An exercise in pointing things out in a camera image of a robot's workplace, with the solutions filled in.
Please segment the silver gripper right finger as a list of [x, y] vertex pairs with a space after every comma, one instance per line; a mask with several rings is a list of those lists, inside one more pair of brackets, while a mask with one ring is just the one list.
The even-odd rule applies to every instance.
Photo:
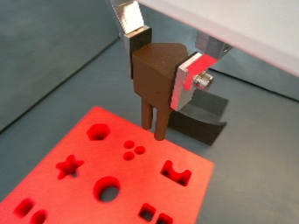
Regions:
[[198, 32], [195, 47], [199, 51], [183, 61], [176, 69], [171, 99], [171, 108], [175, 111], [179, 111], [191, 101], [196, 88], [203, 91], [210, 88], [214, 77], [207, 70], [233, 49], [230, 44], [202, 31]]

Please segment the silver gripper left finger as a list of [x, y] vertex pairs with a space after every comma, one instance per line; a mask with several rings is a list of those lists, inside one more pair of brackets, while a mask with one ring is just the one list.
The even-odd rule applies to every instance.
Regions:
[[134, 78], [132, 53], [152, 41], [152, 29], [146, 25], [136, 0], [108, 0], [115, 13], [119, 35], [123, 40], [127, 60], [128, 77]]

